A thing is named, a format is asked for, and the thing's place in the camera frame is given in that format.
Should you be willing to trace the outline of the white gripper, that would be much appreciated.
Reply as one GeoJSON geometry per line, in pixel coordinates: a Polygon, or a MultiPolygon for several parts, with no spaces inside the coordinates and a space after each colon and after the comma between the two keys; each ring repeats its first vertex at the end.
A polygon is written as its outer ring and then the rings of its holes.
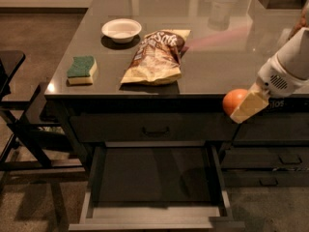
{"type": "Polygon", "coordinates": [[[241,124],[268,106],[269,96],[285,98],[308,83],[307,79],[295,77],[284,69],[275,54],[257,73],[257,80],[244,99],[234,109],[230,118],[241,124]]]}

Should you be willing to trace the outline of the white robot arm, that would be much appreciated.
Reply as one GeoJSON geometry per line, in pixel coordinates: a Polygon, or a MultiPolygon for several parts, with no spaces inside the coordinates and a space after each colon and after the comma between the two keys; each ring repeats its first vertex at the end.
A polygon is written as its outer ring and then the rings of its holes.
{"type": "Polygon", "coordinates": [[[259,69],[254,84],[230,118],[241,124],[269,105],[270,98],[285,98],[309,81],[309,29],[301,28],[259,69]]]}

